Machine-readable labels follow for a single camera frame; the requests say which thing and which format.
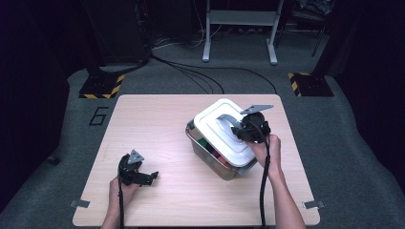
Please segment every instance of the metal clip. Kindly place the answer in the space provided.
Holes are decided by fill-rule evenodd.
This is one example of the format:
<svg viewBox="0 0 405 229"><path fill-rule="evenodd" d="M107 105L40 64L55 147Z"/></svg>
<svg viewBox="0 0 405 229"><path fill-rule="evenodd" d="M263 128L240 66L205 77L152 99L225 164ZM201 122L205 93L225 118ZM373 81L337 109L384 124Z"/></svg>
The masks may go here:
<svg viewBox="0 0 405 229"><path fill-rule="evenodd" d="M87 208L89 206L90 202L86 200L72 200L71 204L69 206L77 208L77 207L82 207L82 208Z"/></svg>
<svg viewBox="0 0 405 229"><path fill-rule="evenodd" d="M140 161L143 161L145 158L143 158L142 155L140 155L137 151L132 150L131 154L129 155L128 158L128 164L134 164Z"/></svg>
<svg viewBox="0 0 405 229"><path fill-rule="evenodd" d="M241 111L241 115L249 115L253 113L260 112L262 110L273 108L274 105L251 105L249 108Z"/></svg>
<svg viewBox="0 0 405 229"><path fill-rule="evenodd" d="M303 206L306 209L309 209L309 208L320 209L320 208L326 207L327 205L322 200L320 200L320 201L314 200L314 201L309 201L309 202L303 202Z"/></svg>

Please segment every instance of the metal shelf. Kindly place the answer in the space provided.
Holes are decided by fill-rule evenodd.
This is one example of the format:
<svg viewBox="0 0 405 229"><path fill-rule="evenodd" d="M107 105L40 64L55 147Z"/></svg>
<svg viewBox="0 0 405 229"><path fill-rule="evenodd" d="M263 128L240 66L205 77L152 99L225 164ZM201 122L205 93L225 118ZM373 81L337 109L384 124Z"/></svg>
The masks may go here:
<svg viewBox="0 0 405 229"><path fill-rule="evenodd" d="M279 0L277 11L211 10L210 0L206 1L206 33L202 62L209 61L211 52L211 25L271 26L271 36L266 40L268 56L272 65L277 65L273 42L280 20L284 0Z"/></svg>

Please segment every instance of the person's right hand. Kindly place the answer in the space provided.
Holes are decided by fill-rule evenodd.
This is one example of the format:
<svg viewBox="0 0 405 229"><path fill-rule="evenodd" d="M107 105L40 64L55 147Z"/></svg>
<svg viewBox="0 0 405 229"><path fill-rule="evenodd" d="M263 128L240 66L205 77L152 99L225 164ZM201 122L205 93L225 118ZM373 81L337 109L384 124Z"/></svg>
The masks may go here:
<svg viewBox="0 0 405 229"><path fill-rule="evenodd" d="M281 140L277 135L269 135L267 137L267 142L269 143L269 153L270 153L270 167L269 173L271 174L272 171L280 171L281 170ZM254 143L254 142L247 142L247 146L252 149L253 153L256 156L256 159L259 163L265 167L266 161L266 145L265 143Z"/></svg>

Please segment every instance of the black cable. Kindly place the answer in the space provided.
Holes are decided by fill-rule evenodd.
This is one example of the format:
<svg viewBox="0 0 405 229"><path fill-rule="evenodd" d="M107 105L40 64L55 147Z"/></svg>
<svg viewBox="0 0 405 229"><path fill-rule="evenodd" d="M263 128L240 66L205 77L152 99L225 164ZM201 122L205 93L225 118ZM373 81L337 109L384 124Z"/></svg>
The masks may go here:
<svg viewBox="0 0 405 229"><path fill-rule="evenodd" d="M155 60L158 60L158 61L161 62L161 63L167 64L167 65L169 65L169 66L172 67L172 68L175 68L174 66L176 66L175 69L177 69L177 70L178 70L178 68L180 68L180 69L183 69L183 70L185 70L185 71L189 71L189 72L191 72L191 73L199 74L199 75L201 75L201 76L203 76L203 77L205 77L205 78L208 78L208 79L210 79L212 82L214 82L215 84L217 84L218 87L220 87L222 94L224 94L224 88L223 88L223 86L221 86L221 84L220 84L219 82L217 82L215 79L209 77L209 76L206 75L206 74L199 73L199 72L194 71L194 70L186 69L186 68L184 68L184 67L181 67L180 64L177 64L177 63L174 63L174 62L171 62L171 61L167 61L167 60L163 60L163 59L161 59L161 58L159 58L159 57L157 57L157 56L155 56L155 55L153 55L153 54L151 54L151 58L153 58L153 59L155 59Z"/></svg>
<svg viewBox="0 0 405 229"><path fill-rule="evenodd" d="M153 48L159 48L159 47L165 46L167 44L170 44L170 42L172 40L176 42L176 39L172 38L172 37L157 38L153 43Z"/></svg>
<svg viewBox="0 0 405 229"><path fill-rule="evenodd" d="M208 69L208 70L240 70L240 71L246 71L246 72L249 72L249 73L253 73L253 74L263 78L267 83L269 83L271 85L271 87L273 88L274 93L277 94L276 87L274 86L274 84L270 80L268 80L267 78L265 78L261 74L256 73L256 72L254 72L252 70L249 70L249 69L237 68L237 67L201 67L201 66L186 65L186 64L181 64L181 63L168 61L168 60L163 60L163 59L160 59L160 58L156 57L153 54L151 54L151 57L157 59L158 61L164 61L164 62L167 62L167 63L170 63L170 64L180 65L180 66L184 66L184 67L188 67L188 68Z"/></svg>
<svg viewBox="0 0 405 229"><path fill-rule="evenodd" d="M265 159L265 168L263 170L263 176L262 176L262 184L260 186L260 217L262 219L262 229L266 229L266 215L265 215L265 189L266 189L266 182L267 182L267 174L268 174L268 168L270 167L270 143L267 142L267 139L263 135L262 131L259 129L259 127L256 126L252 121L248 121L250 124L256 128L256 130L259 132L260 137L264 140L264 143L266 145L266 159Z"/></svg>
<svg viewBox="0 0 405 229"><path fill-rule="evenodd" d="M122 180L118 167L118 196L119 196L119 228L124 229L124 198L122 194Z"/></svg>
<svg viewBox="0 0 405 229"><path fill-rule="evenodd" d="M220 41L222 39L224 39L224 33L222 31L217 31L217 33L211 36L211 41Z"/></svg>
<svg viewBox="0 0 405 229"><path fill-rule="evenodd" d="M142 67L145 66L147 63L148 63L148 60L140 60L139 63L138 63L136 66L131 67L131 68L128 68L128 69L124 69L124 70L120 70L120 71L114 71L114 72L106 72L106 71L103 71L103 70L101 70L101 71L104 72L104 73L106 73L107 75L108 75L108 74L113 74L113 75L116 75L116 74L127 74L127 73L130 73L130 72L133 72L133 71L135 71L135 70L137 70L137 69L142 68Z"/></svg>
<svg viewBox="0 0 405 229"><path fill-rule="evenodd" d="M197 82L195 79L193 79L193 77L191 77L191 76L189 75L189 73L187 73L184 69L179 68L179 67L177 67L177 66L175 66L175 65L170 65L170 64L169 64L169 66L171 66L172 68L174 68L174 69L176 69L176 70L179 70L181 73L183 73L183 74L184 74L185 76L187 76L189 79L191 79L194 83L196 83L203 91L205 91L207 94L209 94L209 92L208 92L201 84L199 84L199 82ZM204 80L203 78L201 78L201 77L199 77L199 76L197 76L197 75L195 75L195 74L193 74L193 76L196 76L196 77L198 77L200 80L204 81L204 82L210 87L211 93L214 93L214 89L212 88L212 86L211 86L206 80Z"/></svg>

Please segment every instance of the cable on floor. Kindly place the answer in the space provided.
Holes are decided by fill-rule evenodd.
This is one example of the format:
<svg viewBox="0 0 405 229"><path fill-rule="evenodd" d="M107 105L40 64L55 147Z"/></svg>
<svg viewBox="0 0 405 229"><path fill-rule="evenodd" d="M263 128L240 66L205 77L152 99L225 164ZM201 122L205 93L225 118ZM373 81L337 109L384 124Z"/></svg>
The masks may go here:
<svg viewBox="0 0 405 229"><path fill-rule="evenodd" d="M195 68L195 69L208 69L208 70L239 70L239 71L245 71L245 72L248 72L248 73L255 74L255 75L259 76L260 78L264 79L264 81L266 81L268 84L271 85L271 87L272 87L273 90L274 90L274 94L277 94L277 89L276 89L276 87L274 86L274 84L273 84L269 79L265 78L264 76L262 76L262 75L259 74L259 73L256 73L256 72L254 72L254 71L252 71L252 70L249 70L249 69L237 68L237 67L201 67L201 66L186 65L186 64L181 64L181 63L176 63L176 62L168 61L168 60L163 60L163 59L161 59L161 58L159 58L159 57L157 57L157 56L155 56L155 55L153 55L153 54L151 54L151 58L156 59L156 60L158 60L159 62L168 64L168 65L176 65L176 66L178 66L178 67L179 67L179 66L183 66L183 67ZM205 75L204 77L207 77L207 78L211 79L212 81L214 81L217 85L219 85L219 86L221 87L221 85L220 85L217 81L215 81L214 79L212 79L211 77L208 77L207 75Z"/></svg>
<svg viewBox="0 0 405 229"><path fill-rule="evenodd" d="M151 58L155 59L155 60L157 60L157 61L159 61L161 63L164 63L164 64L166 64L166 65L180 71L181 73L185 74L191 80L193 80L200 88L202 88L207 94L209 94L209 92L201 84L196 82L191 76L198 77L200 80L204 81L210 87L211 93L214 93L214 90L213 90L212 86L208 83L208 81L205 80L205 78L211 80L212 82L214 82L215 84L218 85L218 87L221 89L221 93L224 94L223 86L221 86L221 84L218 81L216 81L215 79L213 79L212 77L209 77L208 75L206 75L204 73L199 73L197 71L187 69L187 68L183 67L182 65L180 65L178 63L163 60L163 59L161 59L161 58L159 58L159 57L157 57L157 56L155 56L153 54L151 54Z"/></svg>

